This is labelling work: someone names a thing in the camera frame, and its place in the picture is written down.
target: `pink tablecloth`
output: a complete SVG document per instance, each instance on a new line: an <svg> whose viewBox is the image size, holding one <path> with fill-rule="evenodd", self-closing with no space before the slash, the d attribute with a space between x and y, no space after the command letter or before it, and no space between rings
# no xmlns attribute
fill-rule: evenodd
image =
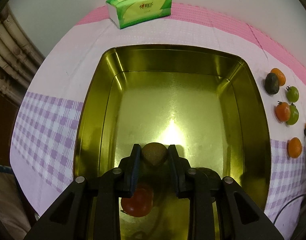
<svg viewBox="0 0 306 240"><path fill-rule="evenodd" d="M116 46L150 43L206 47L246 60L269 125L272 170L265 213L274 220L285 203L306 189L306 69L260 30L221 13L183 4L173 4L169 17L123 30L108 19L107 8L100 7L54 47L26 93L11 141L11 165L30 203L42 214L72 181L77 125L101 55ZM287 85L300 91L300 118L291 128L279 124L274 116L277 101L286 101L284 93L271 97L262 88L263 78L274 67L284 72ZM304 146L297 159L287 158L287 140L293 137ZM283 216L277 223L286 239L294 228L299 204L300 199L290 208L291 218Z"/></svg>

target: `metal tray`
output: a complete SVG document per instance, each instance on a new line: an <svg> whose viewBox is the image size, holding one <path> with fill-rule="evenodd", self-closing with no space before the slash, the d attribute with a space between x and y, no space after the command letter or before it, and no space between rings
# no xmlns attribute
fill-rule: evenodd
<svg viewBox="0 0 306 240"><path fill-rule="evenodd" d="M82 111L74 176L98 177L129 156L134 143L149 142L175 144L192 167L232 176L264 209L269 131L258 87L240 57L160 44L106 51ZM187 239L188 199L175 197L163 167L145 176L166 193L145 217L120 213L122 239Z"/></svg>

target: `red tomato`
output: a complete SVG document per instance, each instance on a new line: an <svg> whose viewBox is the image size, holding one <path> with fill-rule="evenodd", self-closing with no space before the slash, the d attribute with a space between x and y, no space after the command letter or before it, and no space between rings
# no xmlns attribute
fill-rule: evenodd
<svg viewBox="0 0 306 240"><path fill-rule="evenodd" d="M148 185L139 184L131 198L122 198L120 204L126 214L144 217L153 208L153 190Z"/></svg>
<svg viewBox="0 0 306 240"><path fill-rule="evenodd" d="M286 122L290 119L291 110L286 102L280 102L274 109L275 115L280 122Z"/></svg>

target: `logo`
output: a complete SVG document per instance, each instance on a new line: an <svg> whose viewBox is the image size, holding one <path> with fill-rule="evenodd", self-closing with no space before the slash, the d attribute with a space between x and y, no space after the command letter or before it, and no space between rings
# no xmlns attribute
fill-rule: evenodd
<svg viewBox="0 0 306 240"><path fill-rule="evenodd" d="M153 5L153 3L143 3L143 4L141 4L139 7L140 7L141 9L146 9L146 8L151 8L152 5Z"/></svg>

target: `dark avocado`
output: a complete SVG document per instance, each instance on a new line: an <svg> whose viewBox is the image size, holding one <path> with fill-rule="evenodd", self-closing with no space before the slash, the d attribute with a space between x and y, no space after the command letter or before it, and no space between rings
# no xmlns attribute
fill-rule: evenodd
<svg viewBox="0 0 306 240"><path fill-rule="evenodd" d="M278 76L274 73L269 73L266 76L264 88L269 95L275 95L279 92L280 86Z"/></svg>

